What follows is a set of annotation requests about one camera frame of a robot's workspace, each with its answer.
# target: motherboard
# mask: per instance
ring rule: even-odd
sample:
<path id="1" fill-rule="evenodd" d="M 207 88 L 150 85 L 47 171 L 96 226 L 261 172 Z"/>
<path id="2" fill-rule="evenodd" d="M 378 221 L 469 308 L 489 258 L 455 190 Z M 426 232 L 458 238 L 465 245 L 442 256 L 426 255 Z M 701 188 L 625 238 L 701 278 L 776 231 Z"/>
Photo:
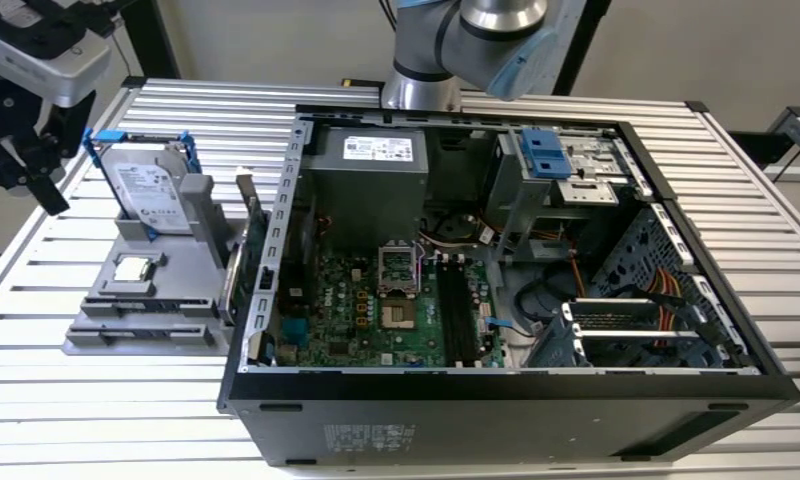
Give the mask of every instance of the motherboard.
<path id="1" fill-rule="evenodd" d="M 399 248 L 377 256 L 321 252 L 310 315 L 282 320 L 281 365 L 454 367 L 453 338 L 461 333 L 445 332 L 443 317 L 451 315 L 462 322 L 459 329 L 470 332 L 463 340 L 471 355 L 466 366 L 502 367 L 498 334 L 485 322 L 494 311 L 482 263 L 451 262 L 467 294 L 458 307 L 465 311 L 453 315 L 439 302 L 446 295 L 438 285 L 442 262 L 415 252 L 411 259 Z"/>

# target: blue clip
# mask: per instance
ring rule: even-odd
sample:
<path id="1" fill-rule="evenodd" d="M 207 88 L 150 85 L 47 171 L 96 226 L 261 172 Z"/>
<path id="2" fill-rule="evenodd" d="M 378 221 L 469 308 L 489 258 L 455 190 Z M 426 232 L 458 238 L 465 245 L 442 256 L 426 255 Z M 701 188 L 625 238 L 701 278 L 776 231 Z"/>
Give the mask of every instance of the blue clip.
<path id="1" fill-rule="evenodd" d="M 84 153 L 88 154 L 88 158 L 91 159 L 91 164 L 95 168 L 100 168 L 100 156 L 96 154 L 96 150 L 94 150 L 94 142 L 91 141 L 91 129 L 86 127 L 84 132 L 82 133 L 82 148 L 84 149 Z"/>
<path id="2" fill-rule="evenodd" d="M 553 130 L 522 129 L 518 146 L 530 161 L 535 178 L 563 179 L 571 176 L 571 164 Z"/>
<path id="3" fill-rule="evenodd" d="M 127 140 L 127 132 L 120 130 L 100 130 L 94 135 L 94 140 L 102 143 L 120 143 Z"/>
<path id="4" fill-rule="evenodd" d="M 498 320 L 494 317 L 485 317 L 485 324 L 494 325 L 495 327 L 511 328 L 511 322 L 509 320 Z"/>
<path id="5" fill-rule="evenodd" d="M 100 143 L 120 143 L 127 139 L 127 134 L 118 130 L 100 130 L 91 138 L 91 129 L 86 128 L 82 133 L 82 148 L 84 149 L 88 157 L 91 158 L 91 164 L 94 167 L 100 168 L 100 156 L 94 150 L 94 142 Z"/>
<path id="6" fill-rule="evenodd" d="M 181 133 L 177 139 L 186 146 L 186 170 L 189 173 L 201 173 L 201 162 L 198 162 L 198 152 L 195 151 L 195 139 L 189 132 Z"/>

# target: wall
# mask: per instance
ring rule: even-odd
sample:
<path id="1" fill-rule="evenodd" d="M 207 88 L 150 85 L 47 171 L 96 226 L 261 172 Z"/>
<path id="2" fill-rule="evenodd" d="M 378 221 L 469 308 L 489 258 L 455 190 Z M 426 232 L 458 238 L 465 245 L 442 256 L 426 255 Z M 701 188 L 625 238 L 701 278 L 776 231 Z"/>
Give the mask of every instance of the wall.
<path id="1" fill-rule="evenodd" d="M 158 0 L 185 78 L 337 85 L 382 80 L 393 32 L 375 0 Z"/>
<path id="2" fill-rule="evenodd" d="M 800 105 L 800 0 L 613 0 L 573 94 L 701 100 L 765 129 Z"/>
<path id="3" fill-rule="evenodd" d="M 185 78 L 335 85 L 389 72 L 375 0 L 159 4 Z M 613 0 L 574 94 L 702 100 L 728 128 L 765 128 L 800 104 L 800 0 Z"/>

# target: side panel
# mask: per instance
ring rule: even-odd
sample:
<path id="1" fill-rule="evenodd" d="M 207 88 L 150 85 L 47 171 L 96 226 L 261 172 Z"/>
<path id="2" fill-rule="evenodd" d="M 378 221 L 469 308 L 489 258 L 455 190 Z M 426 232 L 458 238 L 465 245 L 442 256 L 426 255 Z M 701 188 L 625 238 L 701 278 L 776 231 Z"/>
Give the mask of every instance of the side panel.
<path id="1" fill-rule="evenodd" d="M 672 460 L 776 406 L 748 403 L 740 411 L 745 404 L 710 400 L 231 402 L 270 465 L 608 463 L 629 452 Z"/>

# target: white label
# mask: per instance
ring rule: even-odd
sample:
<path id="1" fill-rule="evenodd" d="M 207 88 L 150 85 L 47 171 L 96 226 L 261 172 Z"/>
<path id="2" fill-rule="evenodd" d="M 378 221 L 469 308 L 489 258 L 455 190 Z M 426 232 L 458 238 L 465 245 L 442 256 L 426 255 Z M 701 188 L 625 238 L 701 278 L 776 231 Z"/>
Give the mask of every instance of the white label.
<path id="1" fill-rule="evenodd" d="M 494 230 L 491 230 L 489 227 L 483 227 L 482 233 L 479 234 L 479 243 L 483 243 L 485 245 L 491 243 L 493 236 L 494 236 Z"/>
<path id="2" fill-rule="evenodd" d="M 40 15 L 22 0 L 0 0 L 0 14 L 6 23 L 18 28 L 30 27 L 40 20 Z"/>
<path id="3" fill-rule="evenodd" d="M 139 221 L 154 230 L 187 231 L 189 222 L 177 198 L 171 177 L 156 165 L 115 165 L 120 185 Z"/>
<path id="4" fill-rule="evenodd" d="M 414 424 L 323 425 L 325 443 L 333 452 L 407 452 Z"/>
<path id="5" fill-rule="evenodd" d="M 410 162 L 411 139 L 347 137 L 343 140 L 343 160 L 383 160 Z"/>

